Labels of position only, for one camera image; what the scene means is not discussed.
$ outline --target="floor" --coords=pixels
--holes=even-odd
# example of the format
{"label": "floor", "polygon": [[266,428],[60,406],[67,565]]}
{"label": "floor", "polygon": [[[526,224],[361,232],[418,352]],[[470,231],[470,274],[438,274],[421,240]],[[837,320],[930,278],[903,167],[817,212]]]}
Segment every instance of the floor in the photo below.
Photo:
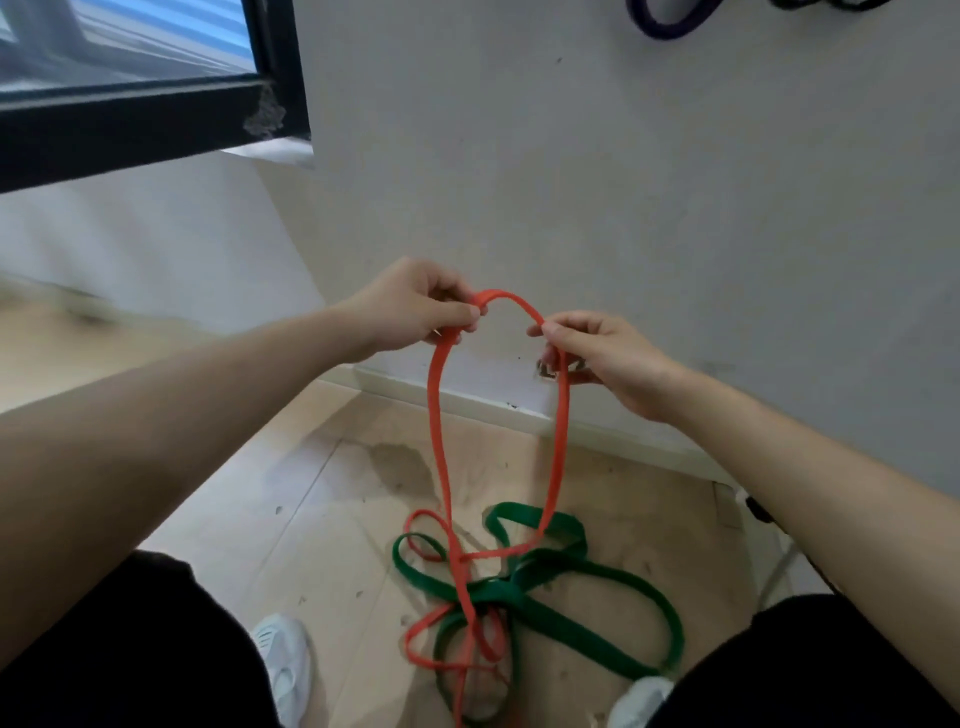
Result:
{"label": "floor", "polygon": [[[203,339],[183,326],[92,325],[39,305],[0,307],[0,409]],[[457,417],[444,419],[444,437],[457,525],[468,544],[492,546],[484,510],[540,503],[552,444]],[[308,728],[452,725],[433,676],[400,653],[406,625],[429,605],[389,556],[410,510],[437,505],[435,474],[425,410],[317,382],[144,547],[189,561],[247,626],[273,611],[303,620],[318,668]],[[560,509],[585,524],[593,560],[648,578],[674,603],[684,669],[748,623],[755,596],[739,518],[711,483],[571,448]],[[537,597],[645,662],[666,645],[654,608],[622,588],[565,576]],[[625,681],[538,635],[520,639],[522,724],[602,726]]]}

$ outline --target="orange resistance band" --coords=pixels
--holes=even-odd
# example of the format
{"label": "orange resistance band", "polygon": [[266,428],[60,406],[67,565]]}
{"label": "orange resistance band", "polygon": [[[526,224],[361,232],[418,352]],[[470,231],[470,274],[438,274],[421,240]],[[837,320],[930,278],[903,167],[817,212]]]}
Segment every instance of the orange resistance band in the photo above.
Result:
{"label": "orange resistance band", "polygon": [[[510,299],[519,304],[524,311],[530,314],[534,321],[543,324],[543,317],[529,303],[520,296],[513,293],[500,290],[481,291],[474,297],[473,303],[483,307],[496,299]],[[427,516],[440,524],[446,533],[448,542],[448,559],[450,572],[453,576],[453,583],[457,590],[457,597],[460,607],[467,618],[467,633],[461,647],[458,658],[454,662],[441,662],[427,658],[411,647],[413,639],[423,630],[428,629],[442,619],[455,604],[445,604],[442,607],[430,612],[426,617],[418,621],[407,630],[403,637],[403,648],[406,652],[407,660],[419,667],[426,667],[432,670],[452,670],[457,672],[457,681],[454,689],[453,718],[456,728],[463,726],[463,707],[464,690],[467,684],[467,676],[470,670],[482,670],[492,673],[500,681],[506,683],[506,678],[497,668],[497,664],[506,656],[507,635],[503,618],[497,610],[491,609],[487,612],[492,622],[492,641],[487,639],[484,634],[484,627],[481,620],[477,617],[476,608],[470,601],[467,591],[469,582],[469,562],[478,559],[506,558],[507,556],[518,556],[529,551],[537,545],[543,538],[543,533],[553,518],[554,511],[557,508],[557,497],[560,495],[560,485],[564,477],[564,459],[566,458],[566,426],[570,413],[570,384],[566,373],[566,354],[559,352],[559,362],[557,366],[557,383],[560,390],[560,398],[557,403],[557,427],[554,435],[553,463],[550,467],[550,485],[547,489],[546,502],[543,505],[543,515],[540,518],[540,525],[537,528],[536,535],[526,544],[510,546],[508,548],[495,548],[488,551],[473,551],[466,553],[460,544],[460,540],[453,532],[453,500],[450,496],[450,478],[446,469],[446,457],[444,456],[444,436],[440,423],[440,379],[444,371],[446,359],[450,356],[450,350],[456,343],[461,328],[446,328],[442,331],[442,339],[437,349],[434,351],[433,360],[430,362],[430,373],[426,383],[427,409],[430,413],[430,440],[433,443],[434,456],[437,459],[437,471],[440,475],[440,486],[444,499],[444,513],[442,515],[431,511],[428,508],[421,508],[414,511],[407,518],[403,526],[404,533],[410,533],[413,521],[420,516]],[[408,539],[410,548],[413,549],[421,558],[426,561],[439,562],[441,558],[436,554],[424,553],[420,550],[413,539]],[[479,648],[480,653],[490,663],[482,665],[474,662],[475,648]]]}

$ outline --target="window sill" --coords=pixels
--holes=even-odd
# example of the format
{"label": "window sill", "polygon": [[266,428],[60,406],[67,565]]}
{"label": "window sill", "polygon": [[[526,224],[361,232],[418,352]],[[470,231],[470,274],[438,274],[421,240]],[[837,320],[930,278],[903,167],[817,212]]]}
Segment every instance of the window sill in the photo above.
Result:
{"label": "window sill", "polygon": [[257,141],[223,151],[238,157],[264,159],[277,164],[293,164],[301,169],[313,169],[313,144],[294,137]]}

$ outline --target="white sneaker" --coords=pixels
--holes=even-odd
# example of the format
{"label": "white sneaker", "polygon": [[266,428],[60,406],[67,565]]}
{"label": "white sneaker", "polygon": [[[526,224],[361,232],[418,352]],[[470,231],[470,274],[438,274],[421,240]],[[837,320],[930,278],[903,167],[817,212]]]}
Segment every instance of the white sneaker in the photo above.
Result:
{"label": "white sneaker", "polygon": [[616,701],[607,728],[644,728],[673,690],[665,677],[644,677]]}
{"label": "white sneaker", "polygon": [[310,697],[310,651],[303,624],[286,615],[270,615],[250,635],[267,666],[280,725],[299,728]]}

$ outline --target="left hand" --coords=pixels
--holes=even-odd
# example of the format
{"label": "left hand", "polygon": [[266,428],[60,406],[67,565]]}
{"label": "left hand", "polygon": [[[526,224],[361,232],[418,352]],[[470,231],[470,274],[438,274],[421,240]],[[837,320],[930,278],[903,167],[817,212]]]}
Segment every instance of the left hand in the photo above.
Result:
{"label": "left hand", "polygon": [[436,344],[440,328],[476,331],[482,312],[472,301],[473,289],[456,271],[404,257],[336,308],[363,342],[350,360],[363,361],[418,341]]}

